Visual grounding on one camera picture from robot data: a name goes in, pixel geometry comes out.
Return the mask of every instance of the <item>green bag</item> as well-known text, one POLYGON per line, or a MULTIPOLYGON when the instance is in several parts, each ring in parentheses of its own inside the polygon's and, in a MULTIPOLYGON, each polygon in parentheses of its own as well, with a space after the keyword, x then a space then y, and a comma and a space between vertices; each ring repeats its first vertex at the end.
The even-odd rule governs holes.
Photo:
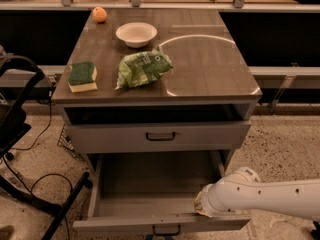
POLYGON ((155 82, 171 68, 169 57, 159 47, 151 52, 126 55, 120 61, 116 89, 155 82))

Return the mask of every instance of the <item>cabinet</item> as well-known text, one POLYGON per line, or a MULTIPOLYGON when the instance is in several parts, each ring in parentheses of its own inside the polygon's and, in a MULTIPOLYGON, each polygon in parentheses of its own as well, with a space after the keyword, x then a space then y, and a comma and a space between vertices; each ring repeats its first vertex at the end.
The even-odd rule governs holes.
POLYGON ((105 24, 90 16, 53 97, 94 177, 88 218, 74 228, 98 236, 243 227, 248 214, 210 219, 194 212, 193 201, 223 175, 260 97, 215 10, 110 9, 105 24), (115 36, 133 21, 158 30, 141 49, 115 36), (115 90, 121 58, 157 46, 173 68, 158 82, 115 90), (98 90, 71 93, 69 65, 86 60, 97 67, 98 90))

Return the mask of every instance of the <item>robotic hand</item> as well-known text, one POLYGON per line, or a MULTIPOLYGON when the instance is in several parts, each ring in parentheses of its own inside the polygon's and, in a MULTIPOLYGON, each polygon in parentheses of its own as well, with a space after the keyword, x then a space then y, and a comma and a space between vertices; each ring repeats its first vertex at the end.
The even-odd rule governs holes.
POLYGON ((214 217, 236 209, 261 209, 320 221, 320 180, 261 183, 242 167, 205 186, 195 200, 198 213, 214 217))

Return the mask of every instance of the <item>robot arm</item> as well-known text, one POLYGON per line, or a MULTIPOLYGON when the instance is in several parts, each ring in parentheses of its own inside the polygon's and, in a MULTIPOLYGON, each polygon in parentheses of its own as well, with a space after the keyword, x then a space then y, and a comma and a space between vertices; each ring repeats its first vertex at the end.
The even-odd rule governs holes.
POLYGON ((209 217, 230 209, 260 209, 320 221, 320 180, 261 183, 255 171, 242 167, 205 186, 195 209, 209 217))

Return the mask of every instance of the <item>floor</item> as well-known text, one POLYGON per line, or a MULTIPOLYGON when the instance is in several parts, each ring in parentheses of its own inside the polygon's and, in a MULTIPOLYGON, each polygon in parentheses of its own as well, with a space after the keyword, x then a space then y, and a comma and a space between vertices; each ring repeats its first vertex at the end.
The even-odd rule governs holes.
MULTIPOLYGON (((32 126, 30 132, 16 145, 28 148, 49 122, 49 109, 28 107, 28 118, 32 126)), ((250 119, 252 126, 242 145, 237 150, 227 169, 227 173, 248 166, 258 172, 263 182, 303 180, 320 178, 320 106, 281 105, 271 114, 265 106, 258 105, 250 119)), ((9 164, 21 173, 27 186, 48 173, 58 173, 75 184, 80 175, 88 170, 86 163, 74 157, 58 145, 63 129, 62 118, 52 116, 50 127, 26 151, 14 151, 15 159, 9 164)), ((6 177, 10 173, 0 164, 0 172, 6 177)), ((63 203, 69 191, 68 183, 58 176, 41 180, 33 190, 39 197, 55 203, 63 203)), ((72 229, 74 220, 85 218, 89 190, 81 191, 67 214, 68 229, 61 223, 52 239, 64 240, 67 232, 70 239, 76 240, 142 240, 145 236, 115 236, 83 238, 72 229)), ((0 193, 0 239, 37 240, 41 239, 52 217, 0 193)), ((313 239, 310 231, 312 221, 277 213, 250 210, 252 220, 241 230, 225 232, 206 232, 181 234, 175 239, 219 239, 219 240, 301 240, 313 239)))

